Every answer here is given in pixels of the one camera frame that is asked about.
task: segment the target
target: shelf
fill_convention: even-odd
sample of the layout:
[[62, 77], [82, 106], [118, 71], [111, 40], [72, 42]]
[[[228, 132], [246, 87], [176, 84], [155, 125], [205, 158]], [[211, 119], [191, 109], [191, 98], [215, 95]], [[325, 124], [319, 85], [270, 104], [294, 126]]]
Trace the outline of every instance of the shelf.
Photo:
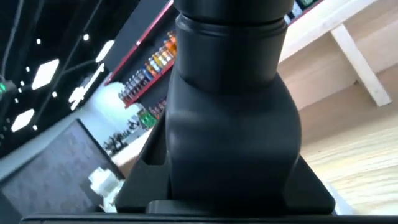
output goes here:
[[162, 70], [162, 72], [154, 77], [153, 80], [151, 80], [148, 85], [146, 85], [137, 95], [135, 95], [128, 103], [126, 104], [125, 108], [128, 108], [129, 106], [133, 105], [137, 100], [153, 85], [157, 80], [162, 78], [164, 74], [166, 74], [174, 65], [174, 59], [171, 60]]
[[147, 38], [147, 36], [154, 29], [156, 24], [161, 20], [161, 18], [163, 18], [163, 16], [166, 14], [166, 12], [172, 7], [173, 2], [174, 2], [174, 0], [170, 0], [165, 5], [165, 7], [161, 10], [159, 15], [155, 18], [155, 20], [149, 25], [149, 27], [145, 30], [145, 32], [137, 40], [136, 44], [134, 44], [132, 46], [132, 48], [130, 49], [130, 51], [127, 53], [127, 55], [123, 57], [123, 59], [121, 60], [119, 65], [115, 68], [112, 75], [109, 77], [109, 79], [105, 82], [104, 85], [108, 85], [109, 83], [111, 83], [112, 79], [116, 76], [116, 74], [118, 74], [120, 72], [120, 70], [122, 69], [122, 67], [125, 66], [125, 64], [127, 64], [127, 61], [131, 58], [133, 53], [138, 49], [140, 44]]

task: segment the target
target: store display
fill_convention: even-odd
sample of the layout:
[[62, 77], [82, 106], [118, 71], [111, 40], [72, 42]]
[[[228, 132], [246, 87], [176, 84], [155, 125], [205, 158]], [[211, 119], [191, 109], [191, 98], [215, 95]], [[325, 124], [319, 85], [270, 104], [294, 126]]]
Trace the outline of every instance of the store display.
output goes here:
[[153, 127], [157, 122], [154, 116], [145, 109], [141, 109], [140, 111], [138, 111], [137, 115], [139, 121], [143, 124], [143, 128], [146, 130]]
[[174, 32], [168, 32], [167, 37], [168, 39], [164, 40], [164, 45], [157, 52], [153, 53], [145, 64], [133, 73], [130, 79], [124, 84], [124, 89], [120, 91], [118, 96], [125, 105], [131, 104], [134, 97], [139, 95], [155, 77], [161, 75], [163, 69], [177, 55], [177, 40]]
[[160, 115], [162, 114], [163, 110], [166, 107], [166, 99], [161, 99], [155, 106], [150, 106], [148, 107], [150, 113], [155, 116], [156, 119], [160, 118]]

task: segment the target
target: white object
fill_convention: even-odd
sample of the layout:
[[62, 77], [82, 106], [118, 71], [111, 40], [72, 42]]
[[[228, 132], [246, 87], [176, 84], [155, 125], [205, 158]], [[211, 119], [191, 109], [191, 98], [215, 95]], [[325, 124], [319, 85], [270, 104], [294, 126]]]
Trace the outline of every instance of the white object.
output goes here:
[[294, 1], [292, 13], [294, 17], [298, 17], [299, 15], [303, 14], [303, 11], [301, 10], [299, 4], [297, 4], [296, 1]]
[[99, 167], [88, 178], [91, 181], [91, 189], [102, 197], [107, 197], [119, 184], [118, 178], [109, 169]]
[[355, 210], [350, 205], [348, 205], [348, 203], [343, 199], [342, 196], [340, 196], [340, 194], [331, 184], [323, 184], [325, 185], [331, 196], [333, 196], [333, 198], [335, 199], [335, 212], [337, 215], [355, 215]]
[[290, 24], [291, 20], [290, 20], [290, 17], [288, 15], [286, 15], [284, 17], [284, 19], [285, 19], [286, 24]]
[[78, 98], [78, 96], [81, 96], [83, 89], [84, 88], [82, 86], [76, 87], [75, 90], [72, 92], [72, 94], [69, 97], [69, 103], [72, 103], [73, 101], [75, 101]]
[[36, 90], [49, 84], [55, 74], [55, 71], [57, 70], [59, 63], [59, 59], [55, 59], [50, 62], [41, 64], [33, 80], [32, 89]]
[[89, 80], [89, 82], [87, 83], [87, 85], [84, 87], [84, 89], [79, 92], [78, 96], [76, 97], [75, 102], [71, 105], [70, 109], [73, 111], [74, 109], [76, 109], [77, 105], [80, 103], [80, 101], [82, 99], [84, 99], [84, 95], [87, 93], [88, 89], [92, 86], [92, 84], [94, 83], [94, 81], [98, 78], [98, 75], [100, 75], [100, 73], [102, 71], [104, 71], [104, 67], [105, 64], [102, 63], [97, 71], [95, 71], [94, 75], [91, 77], [91, 79]]
[[372, 71], [344, 24], [331, 30], [331, 34], [349, 62], [351, 62], [358, 74], [359, 81], [363, 83], [374, 102], [378, 106], [384, 106], [391, 103], [392, 100], [386, 89], [383, 87], [376, 74]]
[[104, 60], [106, 54], [109, 52], [109, 50], [111, 50], [111, 47], [114, 44], [114, 40], [110, 40], [107, 43], [105, 43], [104, 47], [102, 48], [102, 50], [99, 52], [97, 58], [95, 59], [95, 62], [100, 62], [102, 60]]
[[35, 113], [34, 109], [27, 110], [20, 115], [17, 116], [17, 118], [14, 121], [14, 124], [11, 126], [11, 131], [16, 132], [20, 130], [21, 128], [27, 126], [32, 119], [33, 115]]
[[120, 189], [122, 188], [124, 184], [124, 180], [120, 180], [118, 185], [106, 196], [103, 200], [103, 210], [106, 213], [117, 213], [118, 211], [116, 210], [116, 206], [114, 204], [114, 201], [116, 200], [116, 197], [118, 196], [118, 193], [120, 192]]

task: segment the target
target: white wall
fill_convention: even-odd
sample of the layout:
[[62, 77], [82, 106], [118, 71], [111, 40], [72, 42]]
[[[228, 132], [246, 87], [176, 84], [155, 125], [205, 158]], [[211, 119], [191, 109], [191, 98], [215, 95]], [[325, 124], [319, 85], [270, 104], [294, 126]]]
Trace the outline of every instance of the white wall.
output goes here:
[[122, 89], [123, 84], [118, 82], [111, 83], [108, 86], [101, 85], [85, 105], [86, 108], [102, 114], [120, 131], [127, 129], [127, 121], [140, 110], [137, 105], [124, 108], [124, 103], [118, 96]]

